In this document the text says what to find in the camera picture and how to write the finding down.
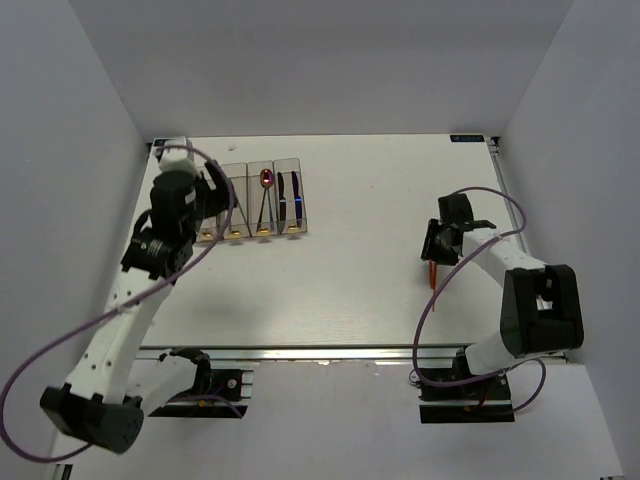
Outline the orange chopstick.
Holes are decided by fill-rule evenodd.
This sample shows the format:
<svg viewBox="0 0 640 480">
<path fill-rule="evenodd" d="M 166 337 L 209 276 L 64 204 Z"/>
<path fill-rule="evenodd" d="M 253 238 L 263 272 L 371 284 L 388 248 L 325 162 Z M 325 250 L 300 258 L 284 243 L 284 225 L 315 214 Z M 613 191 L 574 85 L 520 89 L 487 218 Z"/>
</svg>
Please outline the orange chopstick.
<svg viewBox="0 0 640 480">
<path fill-rule="evenodd" d="M 435 311 L 435 305 L 436 305 L 436 291 L 437 291 L 437 286 L 438 286 L 438 265 L 436 263 L 434 263 L 437 266 L 437 281 L 436 281 L 436 288 L 434 290 L 432 290 L 433 295 L 432 295 L 432 307 L 431 307 L 431 311 L 434 312 Z"/>
<path fill-rule="evenodd" d="M 430 288 L 434 290 L 436 288 L 436 281 L 437 281 L 437 266 L 434 264 L 432 260 L 429 261 L 428 271 L 429 271 Z"/>
</svg>

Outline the iridescent rainbow spoon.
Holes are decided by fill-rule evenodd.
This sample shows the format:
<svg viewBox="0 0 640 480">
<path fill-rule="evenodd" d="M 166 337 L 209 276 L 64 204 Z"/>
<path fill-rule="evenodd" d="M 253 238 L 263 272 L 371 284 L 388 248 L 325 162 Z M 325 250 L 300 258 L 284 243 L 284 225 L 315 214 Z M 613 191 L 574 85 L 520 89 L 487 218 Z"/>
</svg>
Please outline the iridescent rainbow spoon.
<svg viewBox="0 0 640 480">
<path fill-rule="evenodd" d="M 270 232 L 274 226 L 273 208 L 271 202 L 271 188 L 274 185 L 275 176 L 271 169 L 265 168 L 260 173 L 260 184 L 263 188 L 263 197 L 259 212 L 257 229 L 259 232 Z M 269 227 L 264 227 L 264 210 L 268 211 Z"/>
</svg>

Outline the black knife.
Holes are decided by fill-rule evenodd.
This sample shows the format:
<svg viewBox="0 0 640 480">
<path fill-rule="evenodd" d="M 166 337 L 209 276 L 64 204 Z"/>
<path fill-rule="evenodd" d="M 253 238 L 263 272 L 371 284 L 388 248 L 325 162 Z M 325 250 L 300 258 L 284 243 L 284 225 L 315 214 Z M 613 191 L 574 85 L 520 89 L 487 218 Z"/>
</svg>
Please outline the black knife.
<svg viewBox="0 0 640 480">
<path fill-rule="evenodd" d="M 282 234 L 286 224 L 287 214 L 287 200 L 285 198 L 285 182 L 282 173 L 277 173 L 277 185 L 278 185 L 278 205 L 279 205 L 279 220 L 278 220 L 278 233 Z"/>
</svg>

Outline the iridescent blue knife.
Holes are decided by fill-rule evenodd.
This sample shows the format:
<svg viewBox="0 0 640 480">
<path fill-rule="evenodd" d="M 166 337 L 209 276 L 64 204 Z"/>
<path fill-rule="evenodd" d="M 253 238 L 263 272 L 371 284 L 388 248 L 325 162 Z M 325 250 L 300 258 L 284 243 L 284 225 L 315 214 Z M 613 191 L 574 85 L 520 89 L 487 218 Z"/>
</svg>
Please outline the iridescent blue knife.
<svg viewBox="0 0 640 480">
<path fill-rule="evenodd" d="M 299 189 L 299 179 L 295 171 L 291 173 L 291 179 L 292 179 L 292 188 L 293 188 L 293 194 L 294 194 L 296 228 L 300 229 L 302 227 L 302 220 L 303 220 L 303 204 L 302 204 L 302 197 L 300 195 L 300 189 Z"/>
</svg>

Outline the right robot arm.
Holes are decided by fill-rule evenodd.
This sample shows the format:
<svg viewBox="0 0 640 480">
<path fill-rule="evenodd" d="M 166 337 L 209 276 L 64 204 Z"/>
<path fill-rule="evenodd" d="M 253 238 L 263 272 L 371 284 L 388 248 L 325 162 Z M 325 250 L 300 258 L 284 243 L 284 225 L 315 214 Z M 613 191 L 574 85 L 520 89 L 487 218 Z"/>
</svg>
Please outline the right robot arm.
<svg viewBox="0 0 640 480">
<path fill-rule="evenodd" d="M 467 193 L 461 189 L 439 198 L 439 215 L 428 223 L 421 258 L 432 269 L 451 270 L 425 309 L 431 311 L 444 288 L 473 263 L 502 289 L 499 325 L 489 337 L 462 348 L 446 377 L 423 381 L 472 399 L 489 378 L 547 354 L 579 349 L 584 325 L 575 271 L 526 254 L 510 242 L 509 233 L 476 219 Z"/>
</svg>

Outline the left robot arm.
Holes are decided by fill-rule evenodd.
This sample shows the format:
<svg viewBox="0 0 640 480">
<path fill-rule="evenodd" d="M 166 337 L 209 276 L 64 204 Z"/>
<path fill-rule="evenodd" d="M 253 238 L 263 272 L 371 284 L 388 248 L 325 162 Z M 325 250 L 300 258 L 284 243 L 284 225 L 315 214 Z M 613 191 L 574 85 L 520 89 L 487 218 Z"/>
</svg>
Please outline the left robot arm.
<svg viewBox="0 0 640 480">
<path fill-rule="evenodd" d="M 114 282 L 114 315 L 101 321 L 63 386 L 46 388 L 40 399 L 61 433 L 116 454 L 132 446 L 146 416 L 175 397 L 199 399 L 213 388 L 210 358 L 193 347 L 170 349 L 147 373 L 130 374 L 152 320 L 195 259 L 202 222 L 234 207 L 230 181 L 214 161 L 203 171 L 164 167 L 150 200 Z"/>
</svg>

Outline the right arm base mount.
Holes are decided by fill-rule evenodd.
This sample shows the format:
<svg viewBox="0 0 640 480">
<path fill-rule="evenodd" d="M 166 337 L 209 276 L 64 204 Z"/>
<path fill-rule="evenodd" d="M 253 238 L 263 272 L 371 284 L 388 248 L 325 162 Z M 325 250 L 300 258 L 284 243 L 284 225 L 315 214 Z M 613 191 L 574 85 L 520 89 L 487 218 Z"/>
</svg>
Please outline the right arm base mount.
<svg viewBox="0 0 640 480">
<path fill-rule="evenodd" d="M 445 383 L 433 386 L 419 375 L 412 379 L 419 388 L 420 422 L 426 425 L 489 424 L 515 421 L 511 390 L 505 374 L 465 385 L 456 381 L 471 380 L 464 348 L 459 349 L 446 367 L 420 368 L 422 376 L 431 382 Z"/>
</svg>

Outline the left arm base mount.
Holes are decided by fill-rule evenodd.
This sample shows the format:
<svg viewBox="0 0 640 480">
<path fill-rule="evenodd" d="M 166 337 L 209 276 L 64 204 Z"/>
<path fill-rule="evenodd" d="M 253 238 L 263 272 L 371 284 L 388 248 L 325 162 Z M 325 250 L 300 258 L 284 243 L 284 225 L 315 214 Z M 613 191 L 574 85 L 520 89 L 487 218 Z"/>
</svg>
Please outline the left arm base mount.
<svg viewBox="0 0 640 480">
<path fill-rule="evenodd" d="M 245 401 L 251 397 L 252 370 L 213 366 L 208 353 L 193 347 L 163 352 L 158 361 L 169 359 L 194 364 L 194 378 L 189 389 L 174 395 L 150 417 L 240 419 L 244 416 L 248 408 Z"/>
</svg>

